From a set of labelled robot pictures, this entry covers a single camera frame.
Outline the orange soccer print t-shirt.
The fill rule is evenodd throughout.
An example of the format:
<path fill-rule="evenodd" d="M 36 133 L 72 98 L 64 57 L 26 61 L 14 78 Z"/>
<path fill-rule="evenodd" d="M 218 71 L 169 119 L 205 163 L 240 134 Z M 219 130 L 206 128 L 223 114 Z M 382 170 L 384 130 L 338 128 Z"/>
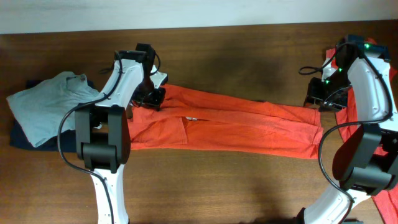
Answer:
<path fill-rule="evenodd" d="M 314 109 L 166 85 L 160 110 L 132 109 L 131 148 L 238 151 L 316 159 L 323 135 Z"/>

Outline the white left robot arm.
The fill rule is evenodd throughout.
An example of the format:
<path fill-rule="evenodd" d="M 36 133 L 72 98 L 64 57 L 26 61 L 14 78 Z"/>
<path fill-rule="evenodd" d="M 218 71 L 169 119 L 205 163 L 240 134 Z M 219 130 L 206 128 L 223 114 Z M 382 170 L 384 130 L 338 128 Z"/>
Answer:
<path fill-rule="evenodd" d="M 131 106 L 159 110 L 167 75 L 150 46 L 121 50 L 97 100 L 75 111 L 76 152 L 95 188 L 98 223 L 129 223 L 123 174 L 131 137 L 127 110 Z"/>

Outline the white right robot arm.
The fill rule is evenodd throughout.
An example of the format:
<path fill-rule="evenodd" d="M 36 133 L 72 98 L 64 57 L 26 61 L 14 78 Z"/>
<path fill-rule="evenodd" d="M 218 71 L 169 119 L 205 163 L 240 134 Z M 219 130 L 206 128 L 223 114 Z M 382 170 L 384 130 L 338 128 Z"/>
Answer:
<path fill-rule="evenodd" d="M 354 91 L 357 121 L 337 124 L 322 136 L 340 128 L 356 131 L 336 151 L 333 175 L 322 158 L 320 170 L 328 188 L 311 206 L 301 209 L 295 223 L 346 223 L 359 203 L 397 185 L 397 109 L 389 86 L 387 48 L 357 40 L 346 40 L 322 67 L 302 67 L 301 75 L 322 73 L 311 79 L 305 106 L 320 111 L 339 111 L 348 106 L 348 92 Z"/>

